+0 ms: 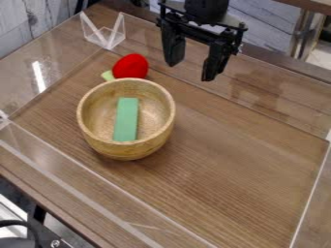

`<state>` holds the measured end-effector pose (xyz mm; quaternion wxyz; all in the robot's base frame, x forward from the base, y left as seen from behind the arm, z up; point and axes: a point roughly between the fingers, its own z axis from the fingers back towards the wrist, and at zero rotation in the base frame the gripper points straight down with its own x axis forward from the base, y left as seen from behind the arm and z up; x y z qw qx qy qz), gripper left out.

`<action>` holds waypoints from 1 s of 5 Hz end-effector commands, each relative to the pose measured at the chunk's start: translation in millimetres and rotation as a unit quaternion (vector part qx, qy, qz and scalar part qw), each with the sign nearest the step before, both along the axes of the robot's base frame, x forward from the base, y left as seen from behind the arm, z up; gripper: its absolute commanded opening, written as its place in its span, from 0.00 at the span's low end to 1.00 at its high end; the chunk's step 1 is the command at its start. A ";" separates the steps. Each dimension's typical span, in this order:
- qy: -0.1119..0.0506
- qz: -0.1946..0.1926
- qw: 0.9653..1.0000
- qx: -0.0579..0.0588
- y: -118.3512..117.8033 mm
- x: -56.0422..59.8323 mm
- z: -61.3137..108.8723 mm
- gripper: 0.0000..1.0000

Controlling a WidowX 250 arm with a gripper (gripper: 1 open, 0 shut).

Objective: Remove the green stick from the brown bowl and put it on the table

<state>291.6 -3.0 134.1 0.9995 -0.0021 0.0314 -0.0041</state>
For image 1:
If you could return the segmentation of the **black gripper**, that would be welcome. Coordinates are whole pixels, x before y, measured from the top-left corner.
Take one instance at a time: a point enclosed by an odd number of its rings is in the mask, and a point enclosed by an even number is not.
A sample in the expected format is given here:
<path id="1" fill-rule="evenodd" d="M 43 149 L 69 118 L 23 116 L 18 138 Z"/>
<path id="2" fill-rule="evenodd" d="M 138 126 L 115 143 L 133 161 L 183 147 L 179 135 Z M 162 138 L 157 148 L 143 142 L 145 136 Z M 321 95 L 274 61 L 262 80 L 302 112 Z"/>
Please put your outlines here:
<path id="1" fill-rule="evenodd" d="M 202 72 L 202 80 L 213 81 L 225 71 L 230 56 L 239 52 L 243 34 L 249 30 L 246 23 L 229 15 L 229 0 L 159 0 L 158 4 L 163 20 L 163 54 L 170 67 L 177 66 L 186 57 L 183 34 L 201 43 L 218 40 L 210 45 Z"/>

